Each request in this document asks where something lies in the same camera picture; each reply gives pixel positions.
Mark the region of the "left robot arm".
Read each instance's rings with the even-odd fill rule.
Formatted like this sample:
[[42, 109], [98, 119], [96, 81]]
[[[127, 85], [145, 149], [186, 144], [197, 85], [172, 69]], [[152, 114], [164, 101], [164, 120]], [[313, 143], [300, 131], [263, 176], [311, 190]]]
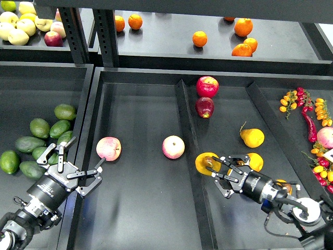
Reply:
[[87, 196], [102, 182], [102, 158], [91, 170], [80, 170], [65, 160], [65, 153], [76, 141], [52, 143], [37, 159], [38, 166], [46, 171], [27, 191], [30, 201], [19, 197], [13, 200], [20, 209], [8, 212], [1, 218], [1, 249], [25, 249], [33, 236], [49, 230], [61, 221], [59, 207], [76, 191]]

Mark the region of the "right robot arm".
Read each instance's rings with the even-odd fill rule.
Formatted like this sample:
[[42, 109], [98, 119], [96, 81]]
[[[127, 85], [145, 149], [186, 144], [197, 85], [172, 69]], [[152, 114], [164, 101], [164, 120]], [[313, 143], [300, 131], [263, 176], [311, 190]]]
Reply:
[[224, 197], [244, 195], [260, 204], [267, 215], [275, 214], [282, 222], [294, 224], [304, 249], [332, 249], [332, 213], [322, 209], [322, 205], [332, 208], [330, 202], [300, 197], [297, 183], [296, 196], [292, 196], [286, 182], [253, 170], [248, 155], [209, 156], [207, 163], [206, 169]]

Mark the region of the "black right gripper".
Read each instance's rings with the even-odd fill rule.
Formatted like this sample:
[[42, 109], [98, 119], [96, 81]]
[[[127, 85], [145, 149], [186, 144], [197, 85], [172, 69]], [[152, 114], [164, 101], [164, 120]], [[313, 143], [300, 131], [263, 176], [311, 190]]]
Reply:
[[218, 158], [212, 156], [213, 162], [227, 166], [229, 173], [210, 168], [210, 176], [223, 197], [231, 198], [234, 193], [243, 194], [256, 203], [263, 203], [268, 196], [272, 196], [273, 180], [268, 176], [251, 170], [248, 155], [231, 155]]

